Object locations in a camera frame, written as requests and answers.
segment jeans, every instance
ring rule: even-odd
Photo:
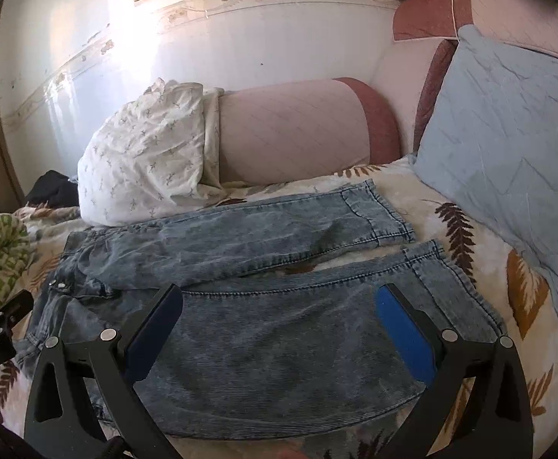
[[[502,320],[435,241],[326,270],[260,273],[414,241],[370,181],[74,233],[17,362],[31,374],[47,337],[92,340],[173,282],[183,314],[134,386],[165,433],[274,439],[353,426],[424,390],[375,315],[380,285],[396,284],[465,339],[494,341]],[[110,420],[96,389],[91,398]]]

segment white wall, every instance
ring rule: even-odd
[[[226,89],[336,76],[366,81],[391,40],[388,10],[334,3],[240,10],[158,34],[152,15],[179,1],[5,0],[1,118],[19,115],[35,90],[91,42],[110,36],[115,45],[98,66],[59,78],[62,89],[49,84],[47,104],[6,130],[25,192],[49,169],[74,174],[102,121],[158,76]]]

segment white patterned cloth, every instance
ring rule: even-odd
[[[213,205],[223,90],[162,79],[92,136],[79,160],[79,205],[92,225],[121,226]]]

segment silver screw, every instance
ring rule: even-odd
[[[458,341],[458,333],[456,333],[453,330],[445,330],[445,331],[443,331],[441,336],[442,336],[442,339],[445,340],[445,342],[457,342]]]
[[[500,345],[506,349],[510,349],[513,346],[513,340],[509,337],[500,337]]]
[[[110,342],[116,336],[117,331],[115,331],[113,328],[106,329],[102,333],[100,333],[100,339],[103,340],[103,342]]]
[[[58,337],[49,337],[45,340],[45,346],[50,349],[58,345]]]

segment folded denim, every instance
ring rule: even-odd
[[[354,426],[424,390],[375,315],[379,286],[396,284],[439,329],[465,339],[495,340],[501,318],[435,241],[321,271],[254,274],[414,241],[370,181],[74,233],[17,363],[30,375],[47,337],[94,339],[172,282],[183,289],[182,317],[135,385],[165,433],[251,440]],[[90,394],[111,420],[98,389]]]

